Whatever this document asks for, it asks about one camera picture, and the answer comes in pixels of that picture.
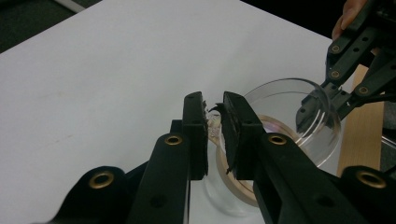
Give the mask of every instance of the dark floor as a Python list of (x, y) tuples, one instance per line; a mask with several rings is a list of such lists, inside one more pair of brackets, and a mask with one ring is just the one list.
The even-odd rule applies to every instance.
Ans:
[[(101, 0), (75, 0), (91, 7)], [(52, 0), (0, 0), (0, 53), (75, 15)]]
[[(83, 7), (90, 7), (100, 1), (75, 0)], [(331, 36), (332, 27), (341, 14), (344, 4), (343, 0), (288, 1), (291, 3), (289, 7), (293, 8), (290, 14), (289, 10), (282, 9), (285, 5), (284, 1), (243, 1), (327, 37)], [(0, 0), (0, 53), (73, 15), (75, 15), (73, 11), (52, 0)], [(396, 136), (393, 131), (396, 130), (395, 113), (396, 105), (386, 103), (384, 133), (388, 133), (390, 139)], [(396, 147), (384, 142), (382, 145), (381, 170), (386, 171), (396, 163)]]

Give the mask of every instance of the clear glass dish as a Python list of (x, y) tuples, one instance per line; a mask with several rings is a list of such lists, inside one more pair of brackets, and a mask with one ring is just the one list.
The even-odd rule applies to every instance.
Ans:
[[(245, 98), (265, 131), (288, 135), (316, 166), (334, 152), (341, 134), (340, 119), (318, 84), (300, 78), (279, 79), (250, 91)], [(209, 139), (216, 145), (216, 149), (208, 149), (209, 175), (204, 180), (209, 201), (234, 217), (260, 212), (251, 182), (226, 175), (219, 114), (209, 114), (208, 125)]]
[(320, 166), (340, 139), (340, 119), (326, 92), (306, 79), (279, 79), (245, 95), (268, 133), (287, 134)]

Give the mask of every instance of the brass screw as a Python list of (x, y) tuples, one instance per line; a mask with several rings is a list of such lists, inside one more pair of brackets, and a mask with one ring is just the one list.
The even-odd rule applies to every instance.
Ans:
[(182, 139), (181, 137), (179, 137), (179, 136), (176, 136), (176, 135), (169, 136), (169, 137), (167, 137), (167, 138), (165, 139), (165, 143), (166, 143), (167, 145), (169, 145), (169, 146), (178, 145), (178, 144), (180, 144), (182, 141), (183, 141), (183, 139)]
[(367, 171), (358, 171), (356, 177), (361, 183), (375, 189), (384, 189), (387, 186), (387, 182), (383, 178)]
[(369, 89), (367, 87), (360, 87), (359, 92), (361, 94), (367, 94), (369, 92)]
[(338, 46), (338, 45), (332, 46), (332, 51), (333, 52), (338, 52), (339, 50), (340, 50), (340, 46)]
[(272, 144), (279, 145), (279, 146), (285, 145), (285, 144), (288, 142), (288, 141), (286, 140), (286, 138), (284, 138), (283, 136), (274, 135), (274, 134), (270, 135), (270, 136), (268, 137), (268, 140), (269, 140)]
[(337, 71), (333, 71), (333, 72), (332, 72), (332, 77), (333, 77), (333, 78), (338, 78), (338, 77), (340, 77), (340, 73), (337, 72)]
[[(100, 181), (98, 179), (100, 177), (104, 177), (105, 180)], [(89, 184), (92, 189), (102, 189), (102, 188), (109, 186), (113, 182), (113, 180), (114, 180), (113, 173), (111, 173), (109, 171), (103, 171), (103, 172), (93, 175), (90, 179)]]

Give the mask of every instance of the wooden board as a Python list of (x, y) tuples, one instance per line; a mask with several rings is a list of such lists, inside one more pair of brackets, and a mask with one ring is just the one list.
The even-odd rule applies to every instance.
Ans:
[[(358, 66), (353, 88), (361, 83), (367, 67)], [(384, 103), (355, 108), (347, 117), (337, 174), (352, 165), (364, 165), (379, 170)]]

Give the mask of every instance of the white table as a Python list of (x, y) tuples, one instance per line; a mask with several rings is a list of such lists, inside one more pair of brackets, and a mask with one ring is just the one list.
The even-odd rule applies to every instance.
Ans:
[[(118, 0), (0, 54), (0, 223), (48, 221), (92, 168), (146, 161), (191, 92), (212, 106), (281, 77), (321, 83), (330, 43), (237, 0)], [(241, 222), (203, 193), (192, 183), (191, 223)]]

